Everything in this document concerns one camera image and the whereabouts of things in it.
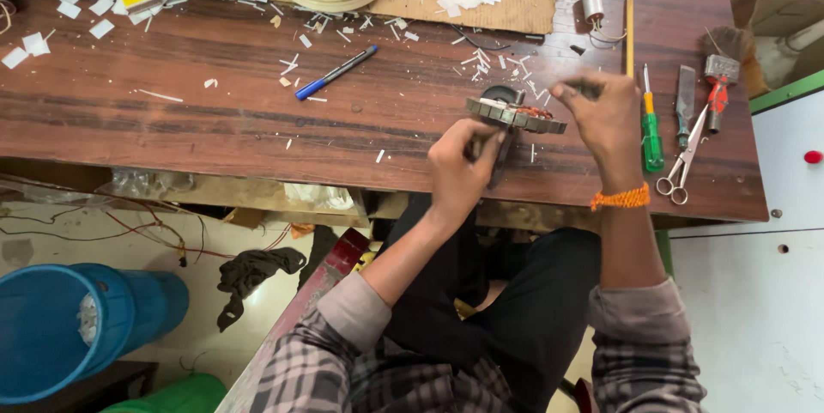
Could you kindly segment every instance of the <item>white capacitor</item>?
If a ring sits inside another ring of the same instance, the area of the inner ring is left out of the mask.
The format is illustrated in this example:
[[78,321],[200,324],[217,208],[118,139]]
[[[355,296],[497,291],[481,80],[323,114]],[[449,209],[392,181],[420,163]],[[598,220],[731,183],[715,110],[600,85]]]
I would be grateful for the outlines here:
[[594,24],[598,20],[604,18],[604,1],[603,0],[582,0],[583,1],[583,16],[587,22]]

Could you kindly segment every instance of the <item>blue marker pen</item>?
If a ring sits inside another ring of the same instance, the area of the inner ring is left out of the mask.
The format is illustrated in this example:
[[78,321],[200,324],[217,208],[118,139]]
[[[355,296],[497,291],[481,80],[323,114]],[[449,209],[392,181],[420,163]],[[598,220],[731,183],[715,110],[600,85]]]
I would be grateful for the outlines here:
[[307,97],[313,95],[315,93],[315,91],[320,90],[322,87],[326,86],[327,83],[330,83],[331,81],[335,80],[335,78],[343,75],[346,71],[348,71],[352,67],[355,67],[357,64],[367,60],[376,51],[377,51],[377,46],[375,46],[375,45],[370,46],[369,48],[367,48],[364,51],[360,52],[354,58],[351,58],[350,60],[346,61],[346,63],[344,65],[342,65],[342,66],[336,68],[335,70],[330,71],[329,73],[327,73],[326,76],[324,76],[322,79],[315,80],[315,81],[311,82],[310,84],[304,86],[300,90],[297,90],[297,92],[295,93],[295,96],[297,96],[297,98],[299,100],[306,99]]

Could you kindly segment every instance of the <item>orange thread bracelet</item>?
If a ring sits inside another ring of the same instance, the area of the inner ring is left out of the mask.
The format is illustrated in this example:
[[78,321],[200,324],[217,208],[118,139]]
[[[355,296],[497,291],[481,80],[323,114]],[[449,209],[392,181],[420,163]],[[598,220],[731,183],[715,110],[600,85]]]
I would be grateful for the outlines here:
[[607,205],[609,207],[623,207],[633,208],[649,205],[649,185],[644,181],[644,186],[631,191],[624,191],[623,193],[613,194],[611,196],[604,196],[603,191],[598,191],[589,207],[595,212],[599,205]]

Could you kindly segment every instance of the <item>plaid shirt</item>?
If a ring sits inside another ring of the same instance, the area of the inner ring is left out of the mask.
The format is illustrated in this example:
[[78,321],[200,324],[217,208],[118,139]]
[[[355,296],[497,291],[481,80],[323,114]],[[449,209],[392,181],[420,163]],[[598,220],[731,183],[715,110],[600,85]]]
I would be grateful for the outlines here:
[[[675,284],[590,296],[597,332],[592,380],[613,412],[705,411],[690,329]],[[511,411],[500,370],[482,358],[471,373],[427,362],[382,332],[391,311],[358,273],[275,345],[251,413],[281,411]]]

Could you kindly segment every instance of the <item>hand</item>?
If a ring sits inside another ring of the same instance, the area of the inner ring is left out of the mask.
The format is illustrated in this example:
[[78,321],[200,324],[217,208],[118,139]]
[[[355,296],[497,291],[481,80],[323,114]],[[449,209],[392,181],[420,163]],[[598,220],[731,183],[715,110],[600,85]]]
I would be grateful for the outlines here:
[[[576,90],[579,86],[600,95],[590,100]],[[641,187],[641,90],[633,79],[585,72],[553,85],[550,93],[578,123],[581,138],[601,171],[604,194]]]
[[[478,160],[470,162],[464,149],[473,136],[485,139]],[[432,207],[429,212],[450,235],[466,220],[489,184],[492,167],[505,134],[496,127],[471,118],[458,120],[429,149],[427,158],[435,170]]]

